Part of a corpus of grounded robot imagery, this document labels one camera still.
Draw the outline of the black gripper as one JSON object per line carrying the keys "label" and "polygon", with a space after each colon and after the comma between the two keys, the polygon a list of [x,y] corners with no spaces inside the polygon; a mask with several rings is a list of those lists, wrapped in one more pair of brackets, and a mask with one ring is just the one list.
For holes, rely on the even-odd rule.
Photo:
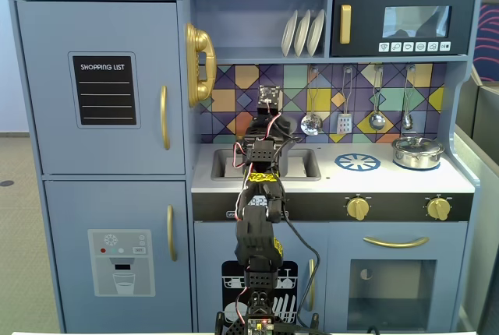
{"label": "black gripper", "polygon": [[244,135],[244,143],[255,143],[257,140],[271,140],[283,143],[283,122],[278,109],[278,96],[263,96],[257,103],[257,116],[250,122]]}

